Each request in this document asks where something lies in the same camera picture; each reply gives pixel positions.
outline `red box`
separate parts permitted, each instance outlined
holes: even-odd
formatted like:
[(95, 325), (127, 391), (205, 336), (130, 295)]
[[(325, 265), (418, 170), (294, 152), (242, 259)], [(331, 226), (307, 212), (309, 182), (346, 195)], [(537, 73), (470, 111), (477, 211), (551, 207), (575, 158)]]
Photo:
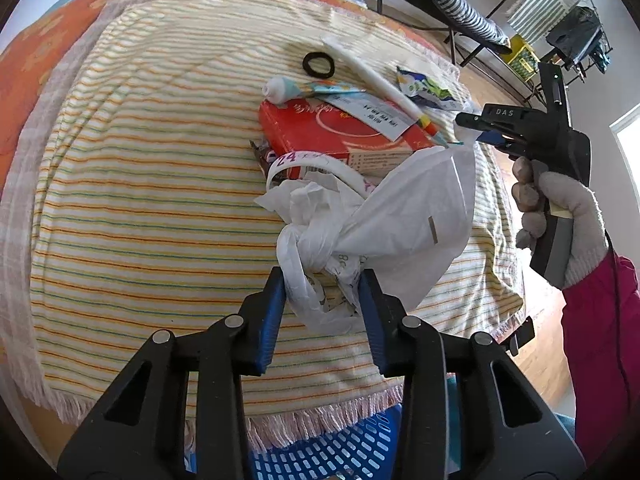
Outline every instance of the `red box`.
[[(342, 160), (361, 174), (385, 176), (413, 152), (435, 146), (414, 124), (392, 142), (348, 113), (319, 99), (293, 99), (283, 105), (260, 104), (264, 134), (278, 155), (321, 152)], [(297, 178), (299, 168), (289, 170)]]

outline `white plastic bag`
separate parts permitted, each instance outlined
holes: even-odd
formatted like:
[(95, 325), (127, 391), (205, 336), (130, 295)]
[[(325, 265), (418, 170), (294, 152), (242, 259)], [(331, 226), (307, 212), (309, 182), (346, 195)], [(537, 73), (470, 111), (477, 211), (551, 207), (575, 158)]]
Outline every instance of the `white plastic bag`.
[[(288, 166), (295, 165), (296, 157), (289, 158)], [(340, 166), (337, 174), (353, 172), (331, 162)], [(318, 166), (328, 171), (326, 163)], [(270, 174), (281, 169), (274, 163)], [(255, 200), (287, 223), (276, 255), (292, 310), (310, 330), (334, 335), (364, 327), (354, 313), (362, 268), (373, 268), (383, 292), (409, 311), (463, 251), (474, 208), (473, 144), (418, 150), (368, 196), (364, 182), (353, 183), (353, 173), (347, 180), (351, 186), (334, 174), (307, 171), (304, 180), (286, 180)], [(321, 288), (307, 277), (322, 269), (336, 277), (351, 304), (326, 310)]]

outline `cable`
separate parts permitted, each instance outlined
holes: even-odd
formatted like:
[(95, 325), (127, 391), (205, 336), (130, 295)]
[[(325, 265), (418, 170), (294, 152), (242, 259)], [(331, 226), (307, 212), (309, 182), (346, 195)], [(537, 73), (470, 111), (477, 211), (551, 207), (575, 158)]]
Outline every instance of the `cable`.
[(626, 412), (631, 411), (631, 387), (629, 386), (629, 378), (626, 374), (625, 367), (622, 363), (622, 348), (620, 343), (620, 284), (618, 283), (618, 266), (616, 265), (616, 251), (613, 250), (613, 243), (609, 237), (609, 233), (604, 231), (604, 235), (607, 237), (609, 243), (609, 254), (611, 255), (611, 267), (613, 269), (613, 290), (615, 296), (615, 309), (616, 309), (616, 361), (618, 364), (618, 370), (622, 376), (622, 382), (625, 385), (626, 393)]

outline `metal screw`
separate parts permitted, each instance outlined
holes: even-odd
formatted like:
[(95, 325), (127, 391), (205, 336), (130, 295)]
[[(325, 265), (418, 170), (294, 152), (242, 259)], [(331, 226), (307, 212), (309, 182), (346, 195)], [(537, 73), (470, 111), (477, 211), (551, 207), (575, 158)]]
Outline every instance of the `metal screw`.
[(474, 338), (476, 340), (476, 343), (482, 346), (489, 346), (491, 343), (494, 342), (494, 338), (488, 335), (487, 332), (478, 332), (474, 336)]
[(242, 326), (242, 323), (244, 323), (244, 319), (242, 316), (238, 316), (238, 314), (233, 314), (225, 319), (225, 325), (229, 328), (238, 328)]
[(418, 328), (422, 323), (419, 317), (404, 316), (402, 318), (402, 324), (407, 328)]
[(171, 332), (168, 330), (158, 330), (157, 332), (154, 332), (151, 339), (154, 343), (161, 345), (171, 339)]

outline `wooden floor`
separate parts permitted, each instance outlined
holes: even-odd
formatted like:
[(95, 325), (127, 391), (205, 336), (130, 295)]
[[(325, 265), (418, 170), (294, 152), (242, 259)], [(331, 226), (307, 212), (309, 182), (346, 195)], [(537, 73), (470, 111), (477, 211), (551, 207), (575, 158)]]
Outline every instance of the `wooden floor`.
[[(448, 57), (448, 48), (440, 43), (439, 37), (429, 36), (428, 33), (425, 33), (425, 36), (434, 45), (439, 46), (444, 56)], [(480, 105), (489, 102), (515, 104), (506, 92), (470, 68), (462, 69), (460, 79)], [(507, 189), (510, 190), (514, 182), (511, 161), (506, 155), (496, 153)], [(512, 204), (512, 210), (514, 220), (519, 223), (520, 215), (517, 213), (515, 204)], [(553, 408), (558, 405), (571, 380), (562, 352), (560, 318), (564, 300), (559, 291), (547, 285), (542, 278), (529, 269), (526, 261), (524, 272), (527, 313), (534, 318), (536, 338), (521, 350), (515, 361)], [(37, 407), (29, 400), (23, 399), (23, 405), (42, 445), (51, 459), (57, 462), (74, 428), (60, 423), (53, 412)]]

